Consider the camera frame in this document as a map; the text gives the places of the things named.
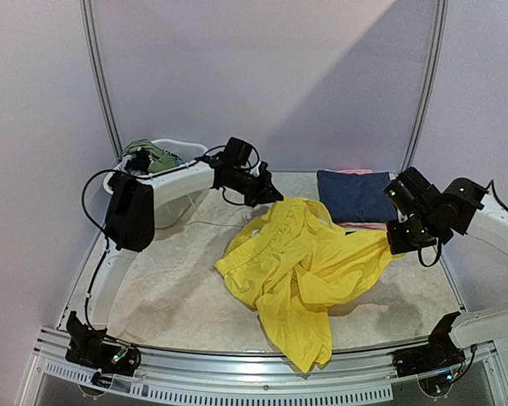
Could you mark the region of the yellow shorts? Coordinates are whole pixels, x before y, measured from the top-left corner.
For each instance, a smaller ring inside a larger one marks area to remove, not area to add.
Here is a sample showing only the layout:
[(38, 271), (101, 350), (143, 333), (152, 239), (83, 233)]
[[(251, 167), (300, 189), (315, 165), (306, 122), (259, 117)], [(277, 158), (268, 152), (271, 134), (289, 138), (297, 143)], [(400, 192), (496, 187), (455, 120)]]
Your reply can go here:
[(323, 203), (285, 198), (246, 224), (215, 268), (257, 311), (270, 342), (307, 373), (331, 359), (329, 308), (366, 293), (396, 258), (384, 231), (348, 233)]

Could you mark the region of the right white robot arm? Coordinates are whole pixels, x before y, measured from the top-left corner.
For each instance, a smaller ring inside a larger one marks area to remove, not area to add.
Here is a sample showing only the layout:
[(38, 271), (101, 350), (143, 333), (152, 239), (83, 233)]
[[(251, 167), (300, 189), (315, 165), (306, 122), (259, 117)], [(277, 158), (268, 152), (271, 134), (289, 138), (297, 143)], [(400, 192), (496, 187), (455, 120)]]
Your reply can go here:
[(410, 167), (384, 193), (400, 214), (387, 224), (392, 254), (414, 252), (427, 267), (423, 254), (433, 248), (465, 301), (432, 331), (424, 365), (438, 369), (456, 350), (508, 337), (508, 205), (494, 184), (456, 178), (439, 190)]

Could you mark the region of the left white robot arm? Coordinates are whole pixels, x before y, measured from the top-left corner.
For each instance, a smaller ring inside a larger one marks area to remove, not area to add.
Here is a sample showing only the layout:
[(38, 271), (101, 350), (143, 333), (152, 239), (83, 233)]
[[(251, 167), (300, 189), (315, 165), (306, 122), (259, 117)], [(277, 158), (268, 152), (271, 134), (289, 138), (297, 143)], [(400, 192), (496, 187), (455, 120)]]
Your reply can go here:
[(112, 195), (104, 223), (97, 227), (105, 238), (101, 259), (93, 272), (82, 315), (69, 313), (66, 331), (80, 337), (76, 353), (91, 367), (103, 366), (108, 347), (94, 336), (107, 333), (108, 317), (119, 287), (134, 259), (153, 241), (156, 209), (203, 189), (231, 189), (244, 197), (243, 205), (256, 207), (284, 199), (272, 182), (266, 162), (254, 168), (215, 156), (199, 156), (163, 173), (146, 178), (118, 169), (112, 174)]

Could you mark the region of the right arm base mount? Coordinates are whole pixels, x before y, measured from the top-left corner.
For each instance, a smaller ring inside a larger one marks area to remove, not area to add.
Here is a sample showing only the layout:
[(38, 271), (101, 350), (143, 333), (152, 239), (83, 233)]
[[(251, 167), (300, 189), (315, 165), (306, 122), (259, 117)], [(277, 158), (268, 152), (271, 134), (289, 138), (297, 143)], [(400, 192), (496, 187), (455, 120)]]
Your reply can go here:
[(456, 346), (449, 333), (433, 332), (426, 344), (395, 350), (391, 356), (399, 377), (450, 369), (456, 365), (457, 369), (451, 371), (450, 376), (445, 379), (447, 382), (453, 382), (470, 369), (477, 350), (478, 344), (472, 344), (469, 347), (470, 356), (467, 358), (465, 349)]

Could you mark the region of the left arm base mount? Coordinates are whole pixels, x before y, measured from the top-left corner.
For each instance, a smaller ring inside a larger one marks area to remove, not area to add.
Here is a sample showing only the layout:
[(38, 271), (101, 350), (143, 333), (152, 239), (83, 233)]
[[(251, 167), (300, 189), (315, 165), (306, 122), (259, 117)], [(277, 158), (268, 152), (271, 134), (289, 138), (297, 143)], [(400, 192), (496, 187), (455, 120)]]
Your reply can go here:
[(99, 370), (104, 375), (123, 376), (133, 376), (141, 364), (141, 352), (136, 346), (108, 336), (106, 329), (95, 330), (83, 324), (76, 311), (69, 313), (66, 330), (70, 341), (65, 359), (72, 364)]

